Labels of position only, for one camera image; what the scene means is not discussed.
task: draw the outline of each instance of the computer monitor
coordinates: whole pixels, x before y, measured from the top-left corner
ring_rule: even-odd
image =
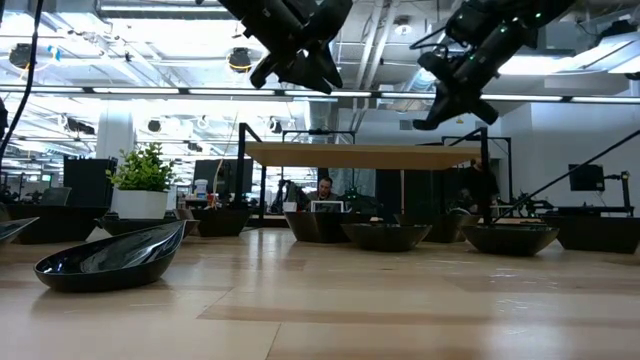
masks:
[[[343,213],[344,202],[343,201],[312,201],[311,212]]]
[[[578,167],[570,164],[569,170]],[[602,165],[584,165],[569,175],[571,191],[604,191],[604,169]]]
[[[217,176],[217,189],[216,193],[224,193],[229,191],[234,193],[236,191],[236,168],[238,160],[224,160],[220,171],[218,170],[218,164],[221,160],[197,160],[196,167],[193,172],[193,181],[199,179],[207,180],[207,192],[213,193],[213,179]],[[242,193],[251,192],[251,186],[253,183],[253,159],[244,159],[244,174],[242,175]]]

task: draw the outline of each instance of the black bowl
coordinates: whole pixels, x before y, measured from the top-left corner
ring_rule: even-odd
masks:
[[[396,214],[394,216],[398,224],[402,226],[432,225],[433,228],[423,241],[446,244],[467,240],[462,231],[460,231],[461,227],[476,225],[481,219],[480,215],[461,214],[438,216]]]
[[[49,205],[6,205],[12,220],[38,217],[17,241],[20,244],[44,244],[85,241],[96,227],[95,219],[106,214],[106,207],[71,207]]]
[[[349,242],[340,225],[362,220],[356,214],[328,212],[286,212],[284,217],[296,240],[323,244]]]
[[[347,236],[363,250],[402,252],[413,250],[429,230],[429,225],[343,224]]]
[[[27,226],[38,218],[3,221],[0,223],[0,244],[12,242]]]
[[[510,256],[533,256],[558,235],[557,228],[532,224],[463,226],[462,232],[480,252]]]
[[[184,222],[115,236],[63,250],[40,260],[36,276],[56,291],[94,292],[152,283],[180,246]]]
[[[251,216],[249,210],[193,209],[193,218],[199,220],[202,237],[238,236]]]
[[[148,229],[178,221],[177,219],[118,219],[103,217],[98,224],[111,236],[118,236],[133,231]]]
[[[640,243],[640,218],[543,216],[560,229],[558,241],[567,250],[634,254]]]

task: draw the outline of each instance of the man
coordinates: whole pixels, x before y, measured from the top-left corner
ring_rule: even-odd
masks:
[[[469,197],[473,204],[468,209],[470,212],[479,212],[478,204],[483,191],[489,191],[491,204],[495,205],[496,198],[500,193],[495,175],[493,175],[491,169],[486,171],[483,169],[482,159],[471,159],[471,167],[466,169],[462,176],[461,189],[462,196]]]
[[[309,201],[337,201],[338,195],[331,192],[333,180],[330,177],[324,177],[318,183],[318,190],[307,194]]]

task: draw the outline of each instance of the column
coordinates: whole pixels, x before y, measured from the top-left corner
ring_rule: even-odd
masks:
[[[135,128],[132,103],[129,101],[104,101],[105,107],[100,113],[98,123],[98,144],[96,158],[115,157],[122,164],[120,150],[130,152],[135,141]]]

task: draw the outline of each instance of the wooden overhead panel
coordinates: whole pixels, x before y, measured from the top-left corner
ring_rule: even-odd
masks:
[[[245,152],[265,166],[443,170],[480,156],[480,148],[248,142]]]

